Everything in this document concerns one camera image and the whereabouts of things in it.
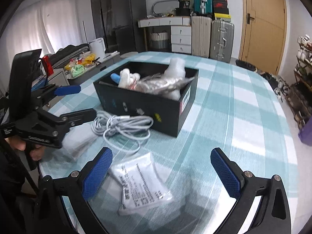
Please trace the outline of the person's left hand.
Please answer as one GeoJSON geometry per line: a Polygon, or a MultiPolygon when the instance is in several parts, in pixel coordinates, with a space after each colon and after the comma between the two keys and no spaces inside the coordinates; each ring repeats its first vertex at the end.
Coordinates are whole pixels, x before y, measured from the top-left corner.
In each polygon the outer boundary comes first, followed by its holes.
{"type": "MultiPolygon", "coordinates": [[[[11,148],[15,151],[24,151],[26,149],[26,142],[21,140],[18,136],[13,136],[5,139],[11,148]]],[[[45,146],[34,145],[30,151],[30,157],[34,161],[42,159],[45,152],[45,146]]]]}

